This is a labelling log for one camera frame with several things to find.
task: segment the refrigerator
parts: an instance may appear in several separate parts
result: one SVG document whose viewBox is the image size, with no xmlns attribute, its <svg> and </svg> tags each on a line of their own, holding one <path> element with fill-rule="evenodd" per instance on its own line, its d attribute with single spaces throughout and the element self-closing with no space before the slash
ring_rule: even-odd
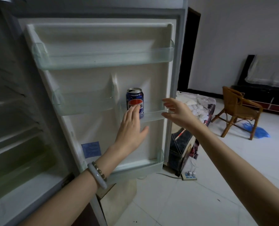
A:
<svg viewBox="0 0 279 226">
<path fill-rule="evenodd" d="M 149 134 L 108 184 L 161 170 L 187 0 L 0 0 L 0 225 L 16 225 L 114 143 L 126 91 Z M 90 202 L 106 225 L 96 197 Z"/>
</svg>

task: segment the forearm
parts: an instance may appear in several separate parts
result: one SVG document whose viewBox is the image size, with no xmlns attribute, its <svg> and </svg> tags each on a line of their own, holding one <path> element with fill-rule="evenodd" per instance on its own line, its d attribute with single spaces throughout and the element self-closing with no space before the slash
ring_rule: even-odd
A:
<svg viewBox="0 0 279 226">
<path fill-rule="evenodd" d="M 96 161 L 96 165 L 108 177 L 124 157 L 122 151 L 111 146 Z M 21 225 L 71 225 L 88 205 L 98 186 L 92 174 L 86 169 Z"/>
<path fill-rule="evenodd" d="M 233 192 L 259 225 L 279 225 L 279 189 L 205 125 L 187 125 Z"/>
</svg>

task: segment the brown chair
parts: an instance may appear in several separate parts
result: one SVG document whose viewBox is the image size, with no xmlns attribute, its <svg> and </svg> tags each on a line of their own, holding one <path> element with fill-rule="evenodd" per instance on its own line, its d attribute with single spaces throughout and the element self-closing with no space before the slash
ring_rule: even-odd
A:
<svg viewBox="0 0 279 226">
<path fill-rule="evenodd" d="M 230 127 L 232 125 L 244 130 L 244 128 L 236 125 L 235 123 L 242 121 L 242 120 L 255 120 L 254 126 L 252 128 L 252 131 L 249 132 L 250 133 L 250 140 L 252 140 L 253 136 L 255 135 L 255 130 L 257 128 L 257 124 L 258 124 L 258 120 L 260 117 L 260 114 L 263 111 L 263 108 L 261 105 L 252 102 L 250 100 L 247 100 L 245 98 L 243 98 L 243 95 L 239 92 L 236 91 L 234 89 L 228 88 L 226 86 L 222 87 L 223 88 L 223 100 L 224 100 L 224 109 L 218 113 L 214 119 L 212 119 L 211 122 L 214 122 L 217 118 L 226 121 L 226 128 L 224 129 L 221 137 L 225 137 L 226 133 L 228 132 L 228 130 L 230 129 Z M 259 108 L 259 111 L 254 110 L 252 108 L 248 108 L 246 106 L 243 106 L 242 103 L 245 102 L 245 104 L 250 104 L 252 106 L 256 106 Z M 220 115 L 222 113 L 226 113 L 226 120 L 221 118 Z M 230 119 L 230 121 L 228 121 L 228 115 L 231 115 L 232 118 Z"/>
</svg>

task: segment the person's left arm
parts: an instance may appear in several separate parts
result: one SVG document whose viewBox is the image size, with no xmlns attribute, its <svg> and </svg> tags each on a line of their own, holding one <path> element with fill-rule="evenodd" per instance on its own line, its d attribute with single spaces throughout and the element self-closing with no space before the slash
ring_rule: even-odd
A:
<svg viewBox="0 0 279 226">
<path fill-rule="evenodd" d="M 95 162 L 106 177 L 123 159 L 139 147 L 148 130 L 146 126 L 142 132 L 140 131 L 139 106 L 131 107 L 124 115 L 115 143 Z M 21 225 L 71 225 L 88 205 L 98 187 L 99 184 L 86 169 Z"/>
</svg>

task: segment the pepsi can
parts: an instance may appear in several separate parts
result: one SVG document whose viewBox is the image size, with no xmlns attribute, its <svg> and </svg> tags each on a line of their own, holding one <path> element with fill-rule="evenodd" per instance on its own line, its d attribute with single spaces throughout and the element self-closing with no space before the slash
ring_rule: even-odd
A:
<svg viewBox="0 0 279 226">
<path fill-rule="evenodd" d="M 140 88 L 129 88 L 126 93 L 127 110 L 140 104 L 139 118 L 144 116 L 144 93 Z"/>
</svg>

